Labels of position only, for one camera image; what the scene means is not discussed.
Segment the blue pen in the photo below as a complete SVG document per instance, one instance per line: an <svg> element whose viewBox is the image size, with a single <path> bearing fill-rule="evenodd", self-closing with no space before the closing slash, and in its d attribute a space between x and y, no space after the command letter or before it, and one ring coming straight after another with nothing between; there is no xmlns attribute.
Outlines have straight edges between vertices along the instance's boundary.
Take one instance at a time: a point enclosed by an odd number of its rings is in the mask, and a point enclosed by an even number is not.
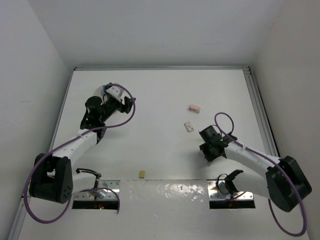
<svg viewBox="0 0 320 240"><path fill-rule="evenodd" d="M107 84L107 85L103 85L102 89L103 89L104 92L106 92L110 87L111 86Z"/></svg>

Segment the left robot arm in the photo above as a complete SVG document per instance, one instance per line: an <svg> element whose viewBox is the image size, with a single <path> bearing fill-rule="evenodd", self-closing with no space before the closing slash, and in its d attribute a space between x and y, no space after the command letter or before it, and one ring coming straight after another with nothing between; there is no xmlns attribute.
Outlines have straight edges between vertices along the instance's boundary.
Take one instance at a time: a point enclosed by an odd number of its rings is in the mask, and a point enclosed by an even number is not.
<svg viewBox="0 0 320 240"><path fill-rule="evenodd" d="M43 153L36 157L29 194L34 198L64 204L72 194L96 188L101 174L88 168L76 168L75 163L103 139L106 120L116 111L129 114L134 101L127 96L118 100L108 95L105 102L98 96L90 97L85 102L86 111L76 140L44 160L41 160L45 156Z"/></svg>

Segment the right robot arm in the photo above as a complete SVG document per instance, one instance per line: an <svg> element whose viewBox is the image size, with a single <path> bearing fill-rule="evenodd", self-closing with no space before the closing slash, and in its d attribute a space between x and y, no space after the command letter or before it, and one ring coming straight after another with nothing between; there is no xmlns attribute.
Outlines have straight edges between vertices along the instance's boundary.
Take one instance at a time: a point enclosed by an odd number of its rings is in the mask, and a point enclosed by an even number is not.
<svg viewBox="0 0 320 240"><path fill-rule="evenodd" d="M219 157L236 161L253 173L236 169L217 180L218 192L224 197L251 192L272 201L284 212L291 212L312 192L312 187L298 162L291 156L279 158L236 144L237 138L222 136L213 126L200 131L204 143L199 149L208 162Z"/></svg>

